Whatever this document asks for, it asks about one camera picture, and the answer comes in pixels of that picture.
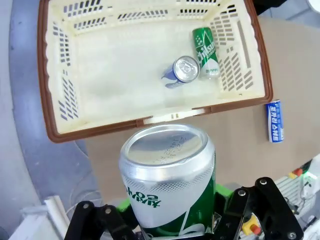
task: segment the chilsung cider can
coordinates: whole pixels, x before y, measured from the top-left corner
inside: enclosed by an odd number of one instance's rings
[[[212,232],[215,146],[199,128],[164,124],[123,145],[119,169],[146,239]]]
[[[196,56],[201,68],[200,75],[214,79],[220,75],[214,37],[209,27],[196,28],[192,31]]]

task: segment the yellow component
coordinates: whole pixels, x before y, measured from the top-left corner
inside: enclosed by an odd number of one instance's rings
[[[244,224],[242,224],[242,231],[243,231],[243,233],[245,235],[248,236],[248,235],[252,234],[252,231],[251,231],[250,227],[253,224],[259,226],[257,218],[252,215],[249,221],[247,221]]]
[[[289,174],[288,174],[288,178],[290,178],[290,179],[295,179],[297,177],[297,175],[295,175],[294,173],[292,173],[292,172],[290,172]]]

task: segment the red component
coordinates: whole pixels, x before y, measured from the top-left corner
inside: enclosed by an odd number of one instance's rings
[[[300,177],[301,174],[303,173],[303,170],[302,170],[302,168],[297,168],[297,169],[294,170],[292,173],[295,174],[295,175],[297,175],[298,177]]]
[[[255,224],[250,226],[250,230],[255,234],[258,235],[261,232],[261,228]]]

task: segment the cardboard surface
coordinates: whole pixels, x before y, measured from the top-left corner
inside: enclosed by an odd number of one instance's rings
[[[274,99],[282,103],[284,142],[268,141],[265,106],[173,121],[208,133],[216,148],[216,181],[252,186],[274,180],[320,153],[320,31],[271,18],[259,19],[271,70]],[[106,203],[125,198],[118,170],[124,142],[139,129],[88,138],[86,146]]]

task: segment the blue can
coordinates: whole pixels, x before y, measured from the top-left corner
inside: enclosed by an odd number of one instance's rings
[[[280,100],[275,100],[266,105],[268,119],[269,142],[280,143],[284,140],[284,121]]]
[[[191,83],[199,76],[199,73],[199,63],[191,56],[182,56],[174,61],[161,79],[167,82],[165,84],[167,88],[173,89]]]

